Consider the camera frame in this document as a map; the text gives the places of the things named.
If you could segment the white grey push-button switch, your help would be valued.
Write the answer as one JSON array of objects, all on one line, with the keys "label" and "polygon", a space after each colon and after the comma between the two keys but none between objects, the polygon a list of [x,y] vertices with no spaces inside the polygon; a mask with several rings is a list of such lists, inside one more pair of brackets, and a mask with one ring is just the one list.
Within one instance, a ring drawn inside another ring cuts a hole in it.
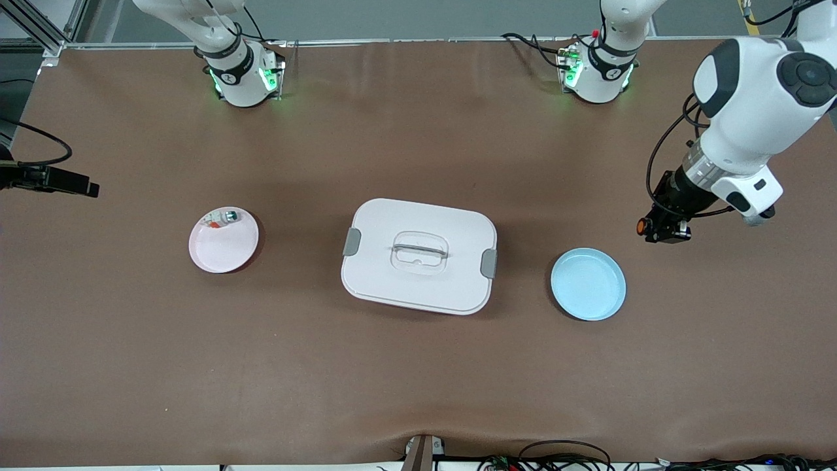
[{"label": "white grey push-button switch", "polygon": [[205,214],[200,221],[201,226],[213,229],[220,229],[230,224],[235,224],[241,220],[238,211],[228,211],[228,209],[215,209]]}]

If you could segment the white lidded storage box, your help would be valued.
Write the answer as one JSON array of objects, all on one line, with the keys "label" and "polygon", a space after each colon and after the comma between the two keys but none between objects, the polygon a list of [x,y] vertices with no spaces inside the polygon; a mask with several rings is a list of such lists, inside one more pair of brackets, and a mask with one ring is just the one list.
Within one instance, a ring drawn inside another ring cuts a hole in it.
[{"label": "white lidded storage box", "polygon": [[498,233],[485,215],[393,199],[352,219],[341,281],[353,297],[424,312],[470,315],[487,305]]}]

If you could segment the light blue round plate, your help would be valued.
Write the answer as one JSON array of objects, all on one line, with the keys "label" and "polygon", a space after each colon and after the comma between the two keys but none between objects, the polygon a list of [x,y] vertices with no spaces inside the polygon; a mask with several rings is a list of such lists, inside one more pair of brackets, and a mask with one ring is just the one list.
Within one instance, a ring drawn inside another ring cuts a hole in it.
[{"label": "light blue round plate", "polygon": [[608,254],[580,247],[557,257],[549,275],[556,303],[574,319],[601,321],[624,306],[627,285],[624,272]]}]

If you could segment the aluminium frame post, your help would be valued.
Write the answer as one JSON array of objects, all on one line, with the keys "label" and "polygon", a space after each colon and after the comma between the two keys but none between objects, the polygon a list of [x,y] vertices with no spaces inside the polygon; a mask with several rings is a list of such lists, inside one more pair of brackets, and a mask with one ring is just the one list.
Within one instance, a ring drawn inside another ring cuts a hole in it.
[{"label": "aluminium frame post", "polygon": [[90,0],[0,0],[0,52],[58,57],[74,44]]}]

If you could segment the silver table edge rail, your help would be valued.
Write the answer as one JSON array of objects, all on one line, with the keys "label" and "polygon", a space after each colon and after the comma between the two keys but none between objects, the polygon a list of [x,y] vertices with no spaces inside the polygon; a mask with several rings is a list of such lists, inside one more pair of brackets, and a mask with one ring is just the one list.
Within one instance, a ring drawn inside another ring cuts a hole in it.
[{"label": "silver table edge rail", "polygon": [[[714,36],[649,36],[645,43],[660,40],[721,40],[729,39],[729,35]],[[413,43],[499,43],[506,41],[501,36],[495,37],[451,37],[448,39],[341,39],[341,40],[270,40],[271,46],[279,48],[296,47],[341,47],[358,46],[364,44],[413,44]],[[66,50],[191,50],[194,44],[191,42],[134,42],[134,43],[68,43],[62,42],[57,53],[44,53],[44,56],[60,56]]]}]

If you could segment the pink round plate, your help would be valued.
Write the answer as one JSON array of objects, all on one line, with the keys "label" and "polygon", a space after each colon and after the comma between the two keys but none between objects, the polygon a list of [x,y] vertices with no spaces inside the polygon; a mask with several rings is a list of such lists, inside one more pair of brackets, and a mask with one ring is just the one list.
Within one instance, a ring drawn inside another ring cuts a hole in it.
[{"label": "pink round plate", "polygon": [[200,217],[188,238],[188,252],[192,262],[201,270],[211,273],[239,270],[254,256],[260,242],[260,227],[251,212],[232,206],[218,209],[221,208],[238,211],[240,221],[213,229],[201,226]]}]

